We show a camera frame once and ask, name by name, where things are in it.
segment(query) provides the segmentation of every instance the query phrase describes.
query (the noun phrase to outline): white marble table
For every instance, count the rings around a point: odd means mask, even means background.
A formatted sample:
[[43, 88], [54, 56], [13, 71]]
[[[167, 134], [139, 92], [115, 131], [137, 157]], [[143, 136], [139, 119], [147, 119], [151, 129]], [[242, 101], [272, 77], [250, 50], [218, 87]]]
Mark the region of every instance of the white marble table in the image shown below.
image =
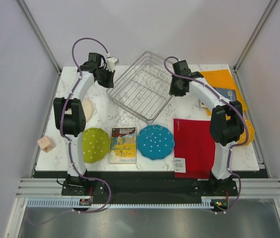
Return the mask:
[[[115, 73], [117, 79], [128, 66], [118, 66]], [[201, 64], [190, 65], [192, 71], [209, 71], [229, 69], [227, 64]], [[75, 80], [76, 67], [64, 67], [56, 97], [63, 97], [70, 89]], [[120, 107], [113, 104], [107, 97], [106, 88], [95, 83], [88, 90], [86, 98], [90, 99], [95, 107], [94, 115], [86, 124], [86, 128], [100, 127], [109, 133], [112, 127], [116, 126], [137, 126], [138, 131], [146, 126], [146, 123], [137, 117], [127, 113]], [[160, 124], [173, 132], [173, 118], [210, 120], [206, 110], [199, 107], [198, 98], [192, 94], [185, 97], [173, 97], [165, 107], [154, 124]], [[36, 165], [36, 171], [66, 171], [68, 166], [67, 152], [63, 138], [55, 127], [54, 109], [52, 109], [45, 135], [49, 136], [54, 143], [54, 148], [49, 153], [40, 151]], [[137, 164], [117, 165], [109, 163], [109, 154], [101, 161], [87, 164], [89, 171], [173, 171], [173, 153], [164, 160], [152, 161], [143, 157], [138, 151]], [[258, 171], [258, 163], [253, 145], [234, 148], [232, 154], [232, 169], [235, 171]]]

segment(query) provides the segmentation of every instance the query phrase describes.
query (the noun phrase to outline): pink cube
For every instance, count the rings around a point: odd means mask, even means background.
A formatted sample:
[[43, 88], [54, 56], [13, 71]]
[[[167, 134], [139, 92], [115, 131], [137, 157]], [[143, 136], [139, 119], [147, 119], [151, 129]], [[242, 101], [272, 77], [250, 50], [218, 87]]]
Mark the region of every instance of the pink cube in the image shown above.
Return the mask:
[[41, 150], [43, 150], [45, 153], [51, 151], [55, 147], [54, 143], [48, 136], [44, 136], [43, 138], [39, 139], [37, 143], [39, 144]]

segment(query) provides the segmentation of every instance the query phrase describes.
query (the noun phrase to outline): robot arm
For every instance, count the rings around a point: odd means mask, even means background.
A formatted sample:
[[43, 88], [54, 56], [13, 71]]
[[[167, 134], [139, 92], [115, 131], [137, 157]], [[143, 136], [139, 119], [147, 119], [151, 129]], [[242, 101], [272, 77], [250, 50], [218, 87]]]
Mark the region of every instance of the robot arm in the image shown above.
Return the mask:
[[230, 164], [227, 164], [228, 152], [230, 147], [237, 143], [240, 135], [244, 132], [244, 126], [235, 112], [223, 101], [232, 104], [242, 115], [240, 102], [230, 102], [224, 96], [221, 96], [207, 83], [201, 73], [192, 73], [185, 60], [174, 63], [173, 69], [176, 75], [190, 77], [193, 80], [196, 79], [195, 81], [190, 81], [172, 76], [170, 94], [184, 96], [187, 92], [190, 92], [197, 96], [212, 111], [210, 134], [216, 143], [211, 178], [215, 178], [216, 181], [229, 179], [231, 174], [228, 171]]
[[68, 175], [76, 178], [69, 179], [69, 183], [73, 185], [79, 185], [81, 184], [81, 181], [79, 181], [77, 172], [72, 166], [70, 156], [72, 157], [78, 172], [82, 175], [86, 173], [86, 165], [82, 155], [81, 143], [81, 132], [85, 130], [86, 118], [81, 101], [95, 81], [98, 81], [98, 84], [105, 88], [114, 87], [113, 77], [115, 74], [115, 64], [118, 63], [118, 59], [112, 58], [109, 54], [107, 54], [107, 58], [104, 60], [104, 66], [101, 66], [101, 59], [104, 59], [102, 55], [97, 53], [89, 53], [88, 61], [80, 66], [82, 71], [81, 76], [79, 70], [77, 70], [76, 79], [71, 86], [72, 90], [68, 91], [63, 98], [55, 98], [53, 102], [56, 128], [60, 129], [63, 107], [66, 98], [71, 95], [66, 108], [66, 111], [70, 110], [70, 113], [67, 113], [64, 116], [63, 134], [70, 139], [68, 140], [67, 138], [64, 138], [64, 141], [67, 145], [67, 154], [69, 160]]

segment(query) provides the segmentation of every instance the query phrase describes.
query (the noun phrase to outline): wire dish rack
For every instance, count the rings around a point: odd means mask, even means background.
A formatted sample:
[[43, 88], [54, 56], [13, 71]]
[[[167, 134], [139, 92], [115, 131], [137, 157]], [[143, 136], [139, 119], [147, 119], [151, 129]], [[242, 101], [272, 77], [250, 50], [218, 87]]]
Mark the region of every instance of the wire dish rack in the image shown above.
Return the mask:
[[169, 95], [172, 76], [163, 65], [164, 58], [146, 51], [108, 89], [118, 106], [152, 124], [173, 96]]

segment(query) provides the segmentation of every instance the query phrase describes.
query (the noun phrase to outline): green plastic plate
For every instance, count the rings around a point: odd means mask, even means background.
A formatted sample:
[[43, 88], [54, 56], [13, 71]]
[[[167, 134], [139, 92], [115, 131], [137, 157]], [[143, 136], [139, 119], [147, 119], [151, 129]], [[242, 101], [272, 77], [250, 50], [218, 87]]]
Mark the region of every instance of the green plastic plate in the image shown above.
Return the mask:
[[100, 128], [89, 128], [82, 135], [82, 153], [86, 163], [102, 160], [110, 150], [107, 132]]

